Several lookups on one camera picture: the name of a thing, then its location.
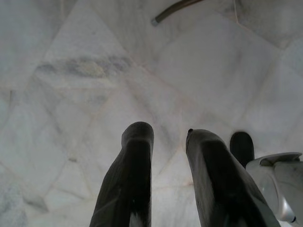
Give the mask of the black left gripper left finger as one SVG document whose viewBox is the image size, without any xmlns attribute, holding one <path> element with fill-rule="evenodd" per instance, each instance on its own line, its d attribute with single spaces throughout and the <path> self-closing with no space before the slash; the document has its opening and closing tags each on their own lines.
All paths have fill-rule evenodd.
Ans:
<svg viewBox="0 0 303 227">
<path fill-rule="evenodd" d="M 146 122 L 129 125 L 121 137 L 121 151 L 107 171 L 91 227 L 149 227 L 153 128 Z"/>
</svg>

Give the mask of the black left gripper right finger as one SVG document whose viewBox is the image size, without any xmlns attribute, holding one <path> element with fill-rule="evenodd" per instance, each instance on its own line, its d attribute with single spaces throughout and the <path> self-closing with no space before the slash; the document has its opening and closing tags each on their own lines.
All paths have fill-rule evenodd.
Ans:
<svg viewBox="0 0 303 227">
<path fill-rule="evenodd" d="M 186 139 L 203 227 L 278 227 L 280 224 L 249 173 L 215 133 L 189 129 Z"/>
</svg>

